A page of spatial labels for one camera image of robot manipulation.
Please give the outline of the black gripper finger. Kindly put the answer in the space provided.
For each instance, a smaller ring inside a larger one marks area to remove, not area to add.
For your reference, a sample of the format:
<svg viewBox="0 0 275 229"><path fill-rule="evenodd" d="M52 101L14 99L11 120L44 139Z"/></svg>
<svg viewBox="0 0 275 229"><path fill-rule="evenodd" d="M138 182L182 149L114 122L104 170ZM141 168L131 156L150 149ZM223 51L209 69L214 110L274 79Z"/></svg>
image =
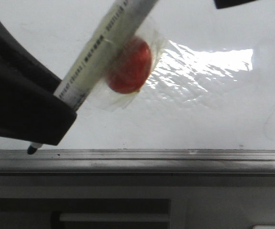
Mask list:
<svg viewBox="0 0 275 229"><path fill-rule="evenodd" d="M254 1L255 0L214 0L214 4L217 9L226 9Z"/></svg>
<svg viewBox="0 0 275 229"><path fill-rule="evenodd" d="M57 145L77 117L53 94L60 82L0 21L0 137Z"/></svg>

